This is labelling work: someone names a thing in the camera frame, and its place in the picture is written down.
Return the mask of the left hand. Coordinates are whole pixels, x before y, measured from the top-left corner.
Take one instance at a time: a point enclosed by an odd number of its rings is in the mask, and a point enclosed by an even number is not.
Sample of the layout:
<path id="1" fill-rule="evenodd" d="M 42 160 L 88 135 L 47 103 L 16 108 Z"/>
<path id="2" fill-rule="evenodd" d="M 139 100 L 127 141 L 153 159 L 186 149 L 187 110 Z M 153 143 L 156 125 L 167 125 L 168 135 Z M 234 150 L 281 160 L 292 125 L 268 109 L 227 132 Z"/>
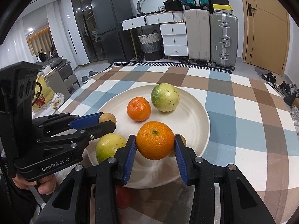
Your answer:
<path id="1" fill-rule="evenodd" d="M 29 186 L 36 186 L 37 184 L 40 184 L 38 187 L 38 192 L 41 195 L 50 195 L 53 193 L 56 189 L 57 180 L 55 175 L 49 175 L 42 179 L 39 179 L 37 181 L 26 181 L 20 174 L 16 174 L 14 178 L 12 178 L 14 184 L 19 189 L 26 189 L 29 190 Z"/>

